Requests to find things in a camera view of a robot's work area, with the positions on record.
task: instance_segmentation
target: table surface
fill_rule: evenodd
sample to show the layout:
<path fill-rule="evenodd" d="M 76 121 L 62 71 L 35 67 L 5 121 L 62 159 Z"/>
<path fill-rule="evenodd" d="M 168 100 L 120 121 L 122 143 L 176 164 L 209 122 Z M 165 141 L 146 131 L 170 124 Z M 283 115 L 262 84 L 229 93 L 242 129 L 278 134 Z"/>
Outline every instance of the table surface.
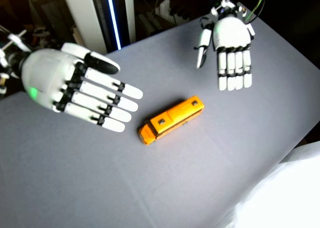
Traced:
<path fill-rule="evenodd" d="M 196 70 L 199 20 L 108 54 L 144 91 L 123 133 L 18 93 L 0 102 L 0 226 L 206 228 L 320 120 L 320 71 L 260 19 L 253 85 L 218 90 L 216 54 Z M 150 146 L 145 118 L 197 95 L 203 114 Z"/>

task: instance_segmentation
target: robotic arm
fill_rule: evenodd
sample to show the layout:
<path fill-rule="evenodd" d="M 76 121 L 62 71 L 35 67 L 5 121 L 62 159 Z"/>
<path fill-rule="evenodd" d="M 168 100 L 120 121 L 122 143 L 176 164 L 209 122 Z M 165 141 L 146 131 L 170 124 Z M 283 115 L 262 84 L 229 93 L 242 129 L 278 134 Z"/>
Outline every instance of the robotic arm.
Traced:
<path fill-rule="evenodd" d="M 16 35 L 12 41 L 23 44 Z M 117 63 L 73 43 L 65 43 L 61 50 L 27 49 L 8 59 L 15 68 L 1 56 L 6 71 L 1 73 L 2 81 L 18 73 L 26 92 L 39 105 L 114 132 L 124 131 L 123 123 L 131 120 L 129 112 L 137 111 L 138 105 L 123 95 L 141 99 L 143 92 L 109 76 L 120 70 Z"/>
<path fill-rule="evenodd" d="M 213 40 L 217 52 L 218 84 L 224 91 L 240 90 L 252 85 L 250 46 L 255 32 L 251 24 L 244 23 L 246 9 L 231 0 L 211 9 L 212 17 L 203 17 L 200 43 L 197 47 L 197 69 L 206 61 L 206 52 Z"/>

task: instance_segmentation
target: green wire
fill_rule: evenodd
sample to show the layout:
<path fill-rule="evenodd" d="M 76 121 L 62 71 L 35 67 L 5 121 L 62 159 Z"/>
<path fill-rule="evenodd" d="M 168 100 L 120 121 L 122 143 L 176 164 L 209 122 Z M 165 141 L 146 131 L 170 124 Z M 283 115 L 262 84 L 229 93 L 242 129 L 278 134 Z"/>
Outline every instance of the green wire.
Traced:
<path fill-rule="evenodd" d="M 256 7 L 253 9 L 253 11 L 251 11 L 251 13 L 245 18 L 245 21 L 250 20 L 251 16 L 255 13 L 255 11 L 258 9 L 258 7 L 260 6 L 262 0 L 259 0 L 258 4 L 256 5 Z"/>

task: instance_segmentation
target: orange toy bus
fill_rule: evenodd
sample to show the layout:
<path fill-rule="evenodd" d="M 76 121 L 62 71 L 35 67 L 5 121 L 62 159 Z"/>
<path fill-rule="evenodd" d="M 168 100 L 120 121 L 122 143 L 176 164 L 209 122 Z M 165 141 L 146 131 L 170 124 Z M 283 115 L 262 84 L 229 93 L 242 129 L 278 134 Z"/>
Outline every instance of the orange toy bus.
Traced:
<path fill-rule="evenodd" d="M 138 132 L 142 142 L 150 145 L 155 140 L 200 115 L 204 107 L 205 105 L 197 96 L 192 96 L 156 117 L 147 120 Z"/>

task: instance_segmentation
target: green light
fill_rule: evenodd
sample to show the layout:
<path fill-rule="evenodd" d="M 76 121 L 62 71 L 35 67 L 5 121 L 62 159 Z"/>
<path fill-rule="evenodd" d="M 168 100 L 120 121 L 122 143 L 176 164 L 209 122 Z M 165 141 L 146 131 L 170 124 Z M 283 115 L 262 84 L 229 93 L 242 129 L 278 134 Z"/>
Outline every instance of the green light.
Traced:
<path fill-rule="evenodd" d="M 35 100 L 38 96 L 38 90 L 34 87 L 31 87 L 30 90 L 29 90 L 29 96 Z"/>

